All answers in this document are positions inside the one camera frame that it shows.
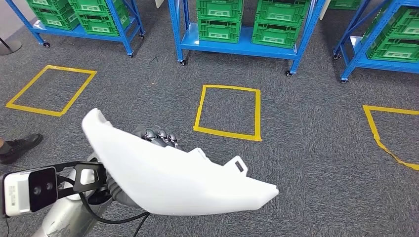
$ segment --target white wall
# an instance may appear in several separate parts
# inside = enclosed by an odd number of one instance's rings
[[[35,18],[34,13],[29,8],[26,0],[13,0],[23,15],[31,21]],[[7,39],[23,26],[22,21],[17,17],[12,8],[5,0],[0,0],[0,37]]]

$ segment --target crate label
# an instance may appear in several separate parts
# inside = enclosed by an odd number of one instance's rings
[[[120,18],[121,24],[124,24],[124,22],[125,22],[127,19],[128,19],[128,17],[127,17],[127,16],[122,16],[122,17]]]
[[[80,5],[82,7],[82,10],[85,11],[100,11],[99,6],[92,6],[92,5]]]
[[[391,52],[387,51],[383,57],[391,57],[391,58],[407,58],[410,59],[412,53],[402,53],[402,52]]]
[[[92,26],[92,31],[110,33],[109,28],[102,28],[102,27],[95,27],[95,26]]]
[[[262,41],[284,44],[284,39],[272,38],[272,37],[268,37],[268,36],[264,36]]]
[[[406,30],[403,32],[405,34],[418,34],[419,35],[419,28],[416,27],[407,27]]]
[[[344,3],[344,2],[337,3],[337,4],[335,4],[335,6],[352,7],[351,4],[347,4],[347,3]]]
[[[208,10],[209,16],[226,16],[230,17],[230,11],[215,11],[215,10]]]
[[[46,22],[47,22],[48,24],[51,24],[51,25],[63,26],[63,24],[61,24],[61,22],[59,22],[59,21],[53,21],[53,20],[49,20],[49,19],[47,19],[47,20],[46,20]]]
[[[274,20],[291,21],[290,15],[281,15],[281,14],[275,14],[275,13],[268,13],[267,18],[274,19]]]
[[[218,39],[228,39],[228,34],[209,33],[208,37]]]
[[[49,4],[46,0],[32,0],[32,2],[49,6]]]
[[[70,21],[70,22],[73,22],[74,20],[76,20],[77,19],[77,16],[76,16],[76,14],[74,13],[73,15],[71,15],[69,18],[68,18],[68,20]]]

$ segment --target black shoe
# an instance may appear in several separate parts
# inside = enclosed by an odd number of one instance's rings
[[[23,139],[14,140],[11,142],[7,141],[7,144],[11,146],[8,153],[0,155],[0,163],[10,164],[15,162],[19,157],[24,155],[28,150],[36,147],[43,139],[41,134],[31,134]]]

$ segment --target camera lens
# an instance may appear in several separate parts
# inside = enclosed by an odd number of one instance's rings
[[[51,182],[48,182],[48,183],[46,184],[46,189],[47,189],[47,190],[51,190],[51,189],[52,189],[52,183],[51,183]]]
[[[34,194],[35,194],[35,195],[39,195],[39,194],[41,194],[41,187],[40,187],[40,186],[36,186],[36,187],[34,188]]]

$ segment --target black cable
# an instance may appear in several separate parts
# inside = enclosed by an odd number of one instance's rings
[[[70,178],[68,178],[68,177],[60,177],[60,178],[61,178],[61,181],[63,181],[63,182],[68,182],[68,183],[70,183],[70,184],[74,185],[74,180],[72,180],[72,179],[70,179]],[[136,215],[136,216],[133,216],[133,217],[130,217],[130,218],[127,218],[127,219],[123,219],[123,220],[118,220],[118,221],[115,221],[115,220],[108,220],[108,219],[103,219],[102,217],[100,217],[100,216],[98,216],[96,213],[94,213],[94,211],[90,208],[90,205],[89,205],[89,203],[87,202],[86,197],[84,196],[84,194],[83,194],[83,193],[80,193],[80,194],[79,194],[79,196],[80,196],[80,199],[82,200],[82,203],[83,203],[84,207],[86,208],[87,212],[88,212],[90,215],[92,215],[92,217],[93,217],[94,219],[96,219],[97,221],[100,221],[100,222],[103,222],[103,223],[106,223],[106,224],[122,224],[122,223],[126,223],[126,222],[130,222],[130,221],[133,221],[133,220],[139,219],[139,218],[141,218],[141,217],[143,217],[143,216],[148,216],[148,215],[150,215],[150,213],[149,213],[149,212],[145,211],[145,212],[143,212],[143,213],[141,213],[141,214],[139,214],[139,215]]]
[[[139,215],[136,215],[136,216],[124,219],[124,220],[118,220],[118,221],[103,219],[102,217],[98,216],[96,213],[93,212],[93,210],[89,206],[89,203],[86,200],[86,197],[83,194],[79,194],[79,196],[80,196],[80,199],[82,200],[82,203],[83,203],[84,207],[88,211],[88,213],[90,213],[90,215],[92,215],[93,218],[96,219],[97,221],[100,221],[100,222],[103,222],[103,223],[106,223],[106,224],[122,224],[122,223],[126,223],[126,222],[136,220],[138,218],[146,216],[147,214],[150,214],[149,212],[143,212]]]
[[[149,215],[150,215],[150,213],[149,213],[149,212],[147,212],[147,215],[145,215],[145,217],[141,220],[140,224],[139,224],[139,225],[138,225],[138,227],[137,227],[137,230],[135,230],[135,233],[134,233],[134,235],[133,235],[132,237],[136,237],[136,236],[137,236],[138,232],[140,231],[141,226],[143,225],[143,223],[144,223],[145,219],[147,219],[147,217],[148,217]]]
[[[9,222],[7,221],[7,218],[5,218],[5,221],[6,221],[6,225],[7,225],[7,234],[6,234],[6,237],[9,237],[9,232],[10,232]]]

